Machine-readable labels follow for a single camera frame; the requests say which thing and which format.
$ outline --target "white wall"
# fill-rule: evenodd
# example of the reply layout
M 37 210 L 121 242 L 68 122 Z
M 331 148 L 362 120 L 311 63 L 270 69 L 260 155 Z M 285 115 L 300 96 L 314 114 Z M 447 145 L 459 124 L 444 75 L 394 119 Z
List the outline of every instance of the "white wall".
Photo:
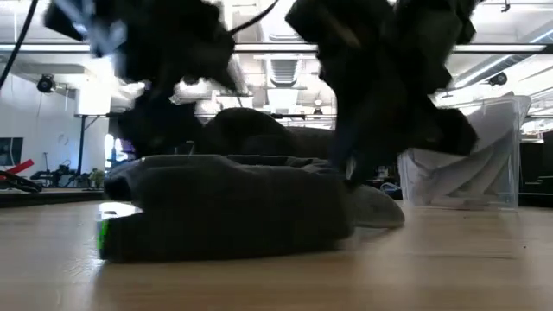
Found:
M 66 160 L 71 168 L 77 168 L 80 119 L 74 116 L 75 109 L 75 100 L 56 93 L 42 94 L 35 83 L 8 77 L 0 90 L 0 137 L 23 137 L 22 162 L 32 159 L 35 163 L 20 175 L 29 177 L 46 169 L 44 152 L 48 153 L 50 169 Z M 106 133 L 107 120 L 98 120 L 86 131 L 83 172 L 103 169 Z

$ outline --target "table surface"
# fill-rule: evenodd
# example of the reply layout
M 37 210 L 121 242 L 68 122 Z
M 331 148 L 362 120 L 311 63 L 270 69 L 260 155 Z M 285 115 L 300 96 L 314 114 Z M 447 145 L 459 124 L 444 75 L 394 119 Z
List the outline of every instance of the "table surface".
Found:
M 0 210 L 6 311 L 553 310 L 553 212 L 405 208 L 356 251 L 104 264 L 98 203 Z

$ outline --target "white ceiling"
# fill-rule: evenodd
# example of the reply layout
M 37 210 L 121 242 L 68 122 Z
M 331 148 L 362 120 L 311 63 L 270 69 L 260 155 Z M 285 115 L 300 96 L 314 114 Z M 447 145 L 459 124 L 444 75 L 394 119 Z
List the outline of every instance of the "white ceiling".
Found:
M 281 0 L 281 4 L 279 5 L 289 5 L 289 1 L 292 0 Z M 225 6 L 232 7 L 232 24 L 234 26 L 252 18 L 271 2 L 272 0 L 224 0 Z M 47 4 L 48 0 L 41 1 L 38 12 L 42 12 Z M 531 2 L 511 0 L 511 5 L 512 8 L 508 12 L 501 13 L 503 2 L 487 1 L 482 3 L 474 12 L 472 18 L 474 26 L 477 29 L 474 42 L 526 43 L 533 39 L 532 33 L 536 32 L 537 29 L 553 29 L 553 0 L 534 0 Z M 28 6 L 29 0 L 0 1 L 0 42 L 7 43 L 14 41 L 18 29 L 22 26 Z M 274 23 L 272 27 L 286 27 L 282 10 L 276 10 L 272 13 L 271 22 Z M 238 36 L 238 43 L 261 41 L 263 41 L 263 33 L 258 25 L 247 29 Z M 37 14 L 34 18 L 26 42 L 43 44 L 75 43 L 62 35 L 43 28 L 41 25 L 41 14 Z M 241 54 L 239 56 L 239 63 L 245 73 L 246 82 L 254 94 L 253 101 L 255 106 L 260 106 L 266 101 L 267 79 L 263 57 L 263 55 L 252 54 Z M 486 60 L 491 57 L 491 55 L 482 54 L 455 54 L 450 57 L 447 66 L 454 76 L 458 76 L 471 69 L 474 70 L 476 67 L 485 66 Z M 520 68 L 527 67 L 529 63 L 533 64 L 531 67 L 534 72 L 526 70 L 524 74 L 517 74 Z M 30 78 L 34 79 L 40 73 L 53 73 L 58 82 L 67 83 L 71 87 L 77 88 L 86 83 L 89 78 L 88 74 L 90 74 L 90 70 L 88 69 L 90 69 L 90 64 L 90 57 L 83 54 L 20 54 L 18 56 L 20 73 L 27 74 Z M 553 58 L 548 55 L 539 55 L 509 68 L 508 71 L 512 77 L 524 76 L 523 78 L 525 78 L 549 66 L 553 66 Z M 332 91 L 316 78 L 316 74 L 314 73 L 317 71 L 318 63 L 316 60 L 304 60 L 302 62 L 300 79 L 298 80 L 298 86 L 296 86 L 302 89 L 299 91 L 297 100 L 299 105 L 313 105 L 315 99 L 322 100 L 324 105 L 331 105 L 333 103 L 334 96 Z M 542 88 L 547 87 L 551 87 L 551 84 L 544 83 L 542 86 Z M 475 92 L 473 88 L 469 88 L 468 90 L 471 94 Z M 461 90 L 455 93 L 459 95 L 457 100 L 461 101 L 461 98 L 467 97 L 461 96 L 465 91 Z M 489 90 L 479 90 L 479 92 L 488 94 Z

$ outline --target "clear plastic bin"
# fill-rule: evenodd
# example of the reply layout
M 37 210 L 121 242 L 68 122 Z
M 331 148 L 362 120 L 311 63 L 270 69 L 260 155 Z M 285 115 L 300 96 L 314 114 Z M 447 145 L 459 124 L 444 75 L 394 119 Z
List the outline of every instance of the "clear plastic bin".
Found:
M 455 105 L 479 141 L 467 157 L 409 149 L 398 157 L 404 204 L 456 208 L 518 207 L 520 127 L 526 96 Z

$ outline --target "green object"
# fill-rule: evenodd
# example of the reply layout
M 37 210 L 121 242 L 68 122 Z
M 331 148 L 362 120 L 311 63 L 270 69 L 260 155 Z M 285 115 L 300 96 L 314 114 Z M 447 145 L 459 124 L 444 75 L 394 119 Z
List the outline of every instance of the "green object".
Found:
M 98 222 L 98 249 L 104 248 L 105 235 L 107 234 L 109 219 L 100 220 Z

